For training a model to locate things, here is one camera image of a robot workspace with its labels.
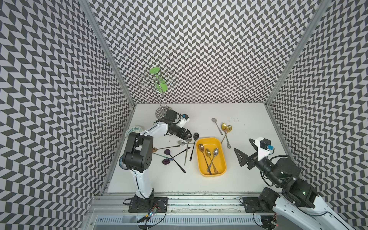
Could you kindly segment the yellow plastic storage box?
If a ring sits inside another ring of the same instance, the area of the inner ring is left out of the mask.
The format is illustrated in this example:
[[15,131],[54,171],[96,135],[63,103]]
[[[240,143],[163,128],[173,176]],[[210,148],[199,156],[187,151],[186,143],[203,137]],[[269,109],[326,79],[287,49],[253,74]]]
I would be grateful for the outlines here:
[[[208,168],[199,150],[199,144],[203,144],[205,148],[205,156],[212,175],[209,174]],[[217,138],[202,138],[196,142],[197,164],[198,169],[204,177],[221,176],[227,170],[225,156],[220,141]]]

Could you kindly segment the large silver spoon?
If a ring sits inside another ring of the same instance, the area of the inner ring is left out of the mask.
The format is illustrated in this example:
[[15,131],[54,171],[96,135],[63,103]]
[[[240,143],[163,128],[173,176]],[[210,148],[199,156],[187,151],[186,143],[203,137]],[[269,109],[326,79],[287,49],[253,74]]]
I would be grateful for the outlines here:
[[205,148],[204,148],[204,145],[203,144],[199,144],[199,150],[202,152],[203,154],[203,157],[205,159],[205,162],[206,162],[206,165],[207,165],[207,168],[208,168],[208,172],[210,175],[212,175],[210,169],[209,169],[209,165],[208,165],[208,162],[207,162],[207,159],[206,159],[206,156],[205,156]]

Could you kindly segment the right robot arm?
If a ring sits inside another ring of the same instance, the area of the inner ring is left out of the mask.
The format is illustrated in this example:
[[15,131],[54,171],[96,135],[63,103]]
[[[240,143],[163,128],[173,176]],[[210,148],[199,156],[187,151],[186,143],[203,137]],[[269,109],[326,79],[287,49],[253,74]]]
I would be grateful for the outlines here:
[[317,190],[301,179],[301,169],[288,155],[279,155],[273,163],[275,148],[262,137],[249,142],[255,153],[247,155],[234,149],[240,166],[257,168],[267,184],[259,197],[243,197],[240,202],[247,213],[281,215],[303,230],[351,230],[342,217],[324,201]]

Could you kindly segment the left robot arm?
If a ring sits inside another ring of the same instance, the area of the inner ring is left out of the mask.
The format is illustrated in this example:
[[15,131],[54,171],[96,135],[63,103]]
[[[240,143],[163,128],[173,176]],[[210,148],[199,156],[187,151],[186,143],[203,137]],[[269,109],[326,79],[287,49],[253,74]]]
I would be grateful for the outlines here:
[[136,182],[135,197],[139,200],[149,200],[153,197],[153,187],[145,176],[145,171],[152,162],[153,141],[155,137],[175,135],[182,140],[192,137],[191,132],[184,128],[190,121],[187,114],[179,115],[173,110],[167,110],[166,115],[153,123],[153,126],[140,133],[128,135],[119,166],[130,170]]

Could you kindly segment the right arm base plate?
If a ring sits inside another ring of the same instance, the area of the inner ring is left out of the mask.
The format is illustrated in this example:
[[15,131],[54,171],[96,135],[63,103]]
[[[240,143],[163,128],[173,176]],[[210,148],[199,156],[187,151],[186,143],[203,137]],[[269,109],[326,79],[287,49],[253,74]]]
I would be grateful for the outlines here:
[[241,197],[240,203],[244,206],[246,213],[265,212],[271,213],[272,209],[268,204],[261,203],[257,197]]

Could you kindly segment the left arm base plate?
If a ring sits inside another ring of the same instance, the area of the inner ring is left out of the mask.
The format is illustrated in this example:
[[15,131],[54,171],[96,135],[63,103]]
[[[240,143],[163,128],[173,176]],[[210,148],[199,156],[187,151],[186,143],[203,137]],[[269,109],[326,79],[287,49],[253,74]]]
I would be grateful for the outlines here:
[[149,213],[153,208],[158,208],[159,213],[167,211],[168,197],[154,197],[143,199],[134,197],[129,204],[129,213]]

